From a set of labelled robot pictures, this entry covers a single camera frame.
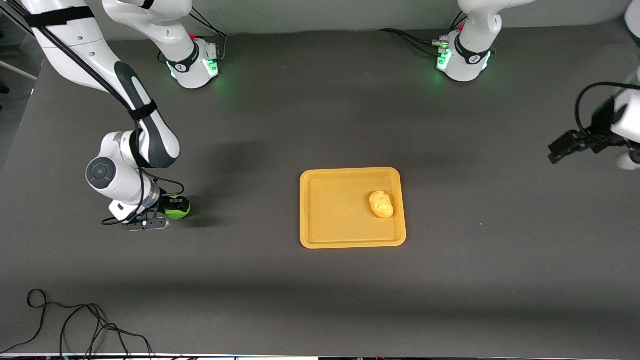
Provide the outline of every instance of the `gray tabletop surface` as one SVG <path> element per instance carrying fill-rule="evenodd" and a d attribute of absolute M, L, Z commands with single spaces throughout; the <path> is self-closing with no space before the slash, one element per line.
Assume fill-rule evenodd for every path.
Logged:
<path fill-rule="evenodd" d="M 187 186 L 193 216 L 100 225 L 109 200 L 84 170 L 131 120 L 45 64 L 0 183 L 3 348 L 35 332 L 25 299 L 42 288 L 99 303 L 156 352 L 640 359 L 640 173 L 616 168 L 621 149 L 547 159 L 581 88 L 635 72 L 620 22 L 505 29 L 471 83 L 379 32 L 231 37 L 198 90 L 153 43 L 111 46 L 180 139 L 154 173 Z M 586 96 L 587 121 L 611 91 Z M 402 177 L 404 245 L 302 247 L 302 172 L 378 166 Z M 68 314 L 15 351 L 56 352 Z M 92 331 L 74 319 L 70 351 Z M 100 351 L 122 352 L 113 335 Z"/>

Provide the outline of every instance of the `yellow object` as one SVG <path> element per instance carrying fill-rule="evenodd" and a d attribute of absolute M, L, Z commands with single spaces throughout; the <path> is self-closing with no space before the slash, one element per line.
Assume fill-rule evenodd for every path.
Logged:
<path fill-rule="evenodd" d="M 390 195 L 379 218 L 372 192 Z M 308 249 L 383 247 L 406 239 L 400 174 L 391 167 L 308 170 L 300 177 L 300 242 Z"/>
<path fill-rule="evenodd" d="M 373 192 L 369 197 L 369 205 L 373 213 L 379 218 L 390 218 L 394 214 L 391 198 L 385 192 Z"/>

